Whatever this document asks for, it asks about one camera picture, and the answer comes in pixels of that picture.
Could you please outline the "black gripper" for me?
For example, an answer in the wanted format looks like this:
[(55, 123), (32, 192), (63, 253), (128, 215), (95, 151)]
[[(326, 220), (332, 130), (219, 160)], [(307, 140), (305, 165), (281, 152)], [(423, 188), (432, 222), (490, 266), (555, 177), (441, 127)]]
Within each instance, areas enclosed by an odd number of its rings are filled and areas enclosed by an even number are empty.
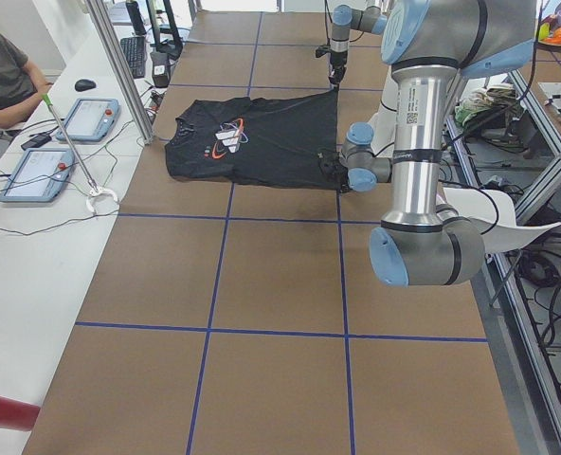
[(346, 72), (346, 64), (348, 61), (348, 50), (337, 51), (332, 48), (331, 45), (320, 45), (316, 51), (315, 55), (317, 58), (321, 58), (328, 54), (330, 56), (330, 70), (329, 70), (329, 82), (332, 88), (337, 88), (343, 81)]
[(340, 163), (337, 151), (321, 149), (317, 151), (317, 160), (322, 176), (330, 185), (348, 184), (348, 170)]

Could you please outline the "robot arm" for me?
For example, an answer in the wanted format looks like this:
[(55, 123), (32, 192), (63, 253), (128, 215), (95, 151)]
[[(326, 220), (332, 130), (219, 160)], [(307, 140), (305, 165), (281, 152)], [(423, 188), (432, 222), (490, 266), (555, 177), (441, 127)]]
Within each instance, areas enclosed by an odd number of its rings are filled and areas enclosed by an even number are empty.
[(391, 157), (375, 153), (375, 126), (357, 122), (340, 152), (354, 191), (390, 182), (392, 203), (371, 232), (371, 266), (387, 285), (450, 285), (481, 268), (483, 234), (438, 195), (447, 89), (519, 69), (534, 54), (533, 1), (370, 1), (332, 13), (330, 82), (345, 74), (350, 35), (379, 35), (381, 57), (397, 85)]
[(316, 49), (315, 56), (329, 56), (328, 80), (333, 89), (338, 89), (346, 73), (351, 32), (382, 35), (389, 18), (387, 5), (388, 1), (367, 1), (363, 9), (342, 4), (330, 10), (324, 2), (326, 42)]

